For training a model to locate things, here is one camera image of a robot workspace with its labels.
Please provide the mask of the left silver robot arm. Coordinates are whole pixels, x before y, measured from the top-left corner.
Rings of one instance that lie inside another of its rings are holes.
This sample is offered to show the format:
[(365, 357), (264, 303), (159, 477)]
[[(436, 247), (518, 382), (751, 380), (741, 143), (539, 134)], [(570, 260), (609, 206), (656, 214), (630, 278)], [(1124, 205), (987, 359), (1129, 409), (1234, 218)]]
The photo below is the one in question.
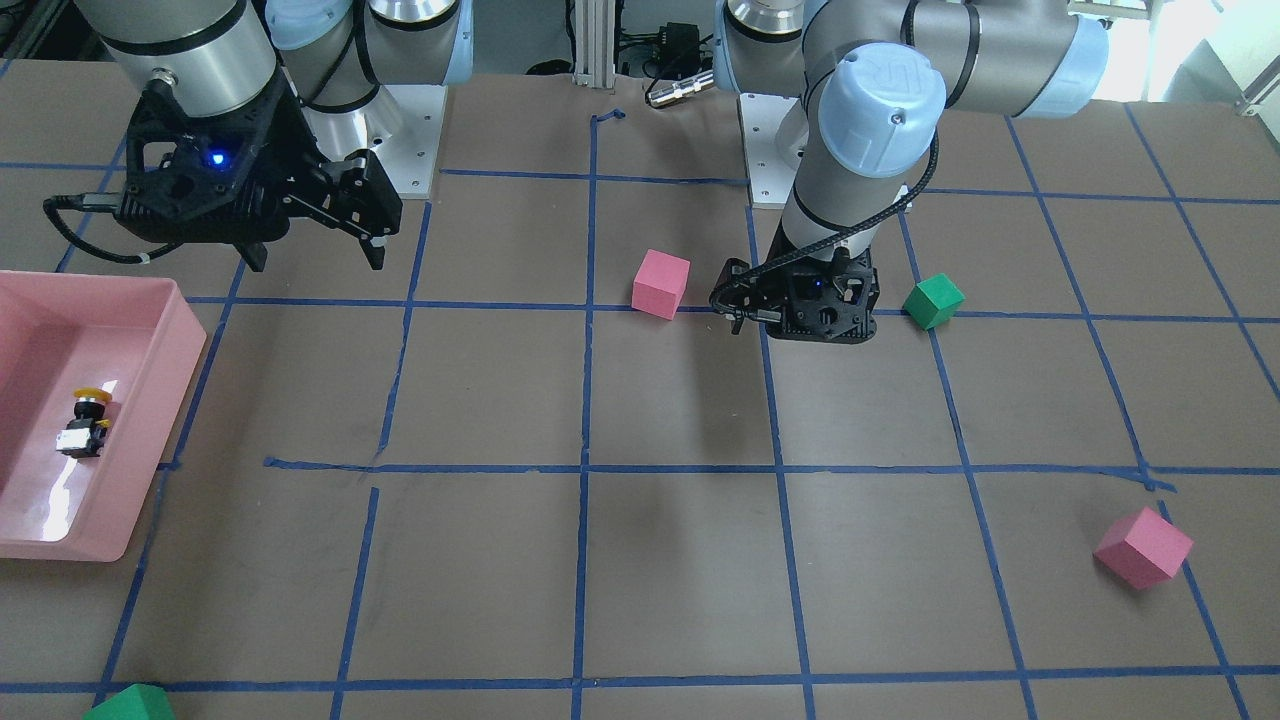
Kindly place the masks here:
[(1108, 63), (1065, 1), (721, 1), (713, 72), (791, 97), (803, 150), (764, 261), (732, 258), (709, 304), (739, 333), (859, 345), (876, 333), (879, 227), (934, 177), (950, 109), (1065, 118)]

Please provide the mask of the green cube near left arm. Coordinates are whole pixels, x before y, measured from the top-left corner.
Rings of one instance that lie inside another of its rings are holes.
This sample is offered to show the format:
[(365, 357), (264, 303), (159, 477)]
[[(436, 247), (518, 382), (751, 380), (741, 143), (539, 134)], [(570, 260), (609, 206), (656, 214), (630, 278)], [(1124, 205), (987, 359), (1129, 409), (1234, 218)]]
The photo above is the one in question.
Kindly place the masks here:
[(966, 301), (963, 290), (945, 273), (928, 277), (911, 288), (902, 311), (922, 331), (931, 331), (950, 320)]

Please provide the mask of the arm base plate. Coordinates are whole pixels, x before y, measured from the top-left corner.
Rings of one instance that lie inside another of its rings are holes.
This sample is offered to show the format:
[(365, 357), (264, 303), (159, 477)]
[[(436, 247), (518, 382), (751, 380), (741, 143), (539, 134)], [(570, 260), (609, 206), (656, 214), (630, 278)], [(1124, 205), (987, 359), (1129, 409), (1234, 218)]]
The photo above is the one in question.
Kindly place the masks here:
[(303, 117), (330, 160), (371, 150), (402, 199), (426, 200), (436, 173), (448, 96), (445, 86), (383, 86), (357, 108), (305, 109)]
[(781, 210), (794, 187), (809, 137), (800, 100), (765, 94), (739, 96), (751, 205)]

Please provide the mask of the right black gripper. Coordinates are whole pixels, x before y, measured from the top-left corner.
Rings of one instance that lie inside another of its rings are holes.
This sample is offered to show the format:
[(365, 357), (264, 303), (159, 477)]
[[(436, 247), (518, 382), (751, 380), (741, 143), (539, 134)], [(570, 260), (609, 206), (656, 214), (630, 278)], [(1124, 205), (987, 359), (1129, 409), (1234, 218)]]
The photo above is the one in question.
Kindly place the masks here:
[(131, 117), (120, 225), (152, 243), (227, 243), (261, 272), (266, 245), (301, 215), (355, 237), (370, 268), (384, 268), (399, 193), (372, 150), (323, 163), (283, 70), (215, 117), (187, 114), (175, 90), (154, 73)]

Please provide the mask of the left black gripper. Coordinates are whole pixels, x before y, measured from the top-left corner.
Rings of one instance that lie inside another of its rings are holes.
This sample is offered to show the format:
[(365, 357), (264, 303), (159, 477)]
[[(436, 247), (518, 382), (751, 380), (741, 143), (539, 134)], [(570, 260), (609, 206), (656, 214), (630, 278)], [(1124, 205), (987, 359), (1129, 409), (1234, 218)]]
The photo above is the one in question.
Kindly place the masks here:
[(776, 340), (860, 345), (876, 336), (873, 310), (881, 287), (870, 250), (852, 256), (836, 249), (828, 261), (804, 258), (773, 270), (777, 323), (774, 309), (754, 304), (762, 296), (751, 272), (746, 261), (730, 258), (709, 295), (712, 310), (730, 322), (731, 334), (739, 336), (750, 320), (772, 325)]

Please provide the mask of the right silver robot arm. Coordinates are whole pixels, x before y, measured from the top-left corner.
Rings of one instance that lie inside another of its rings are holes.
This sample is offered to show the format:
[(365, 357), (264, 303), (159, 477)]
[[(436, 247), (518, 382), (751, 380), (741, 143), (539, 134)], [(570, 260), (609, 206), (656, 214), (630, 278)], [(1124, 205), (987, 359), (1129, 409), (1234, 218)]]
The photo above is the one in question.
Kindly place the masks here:
[(47, 199), (79, 250), (147, 264), (233, 247), (252, 272), (307, 218), (374, 269), (430, 190), (447, 90), (474, 69), (470, 1), (81, 1), (140, 91), (115, 193)]

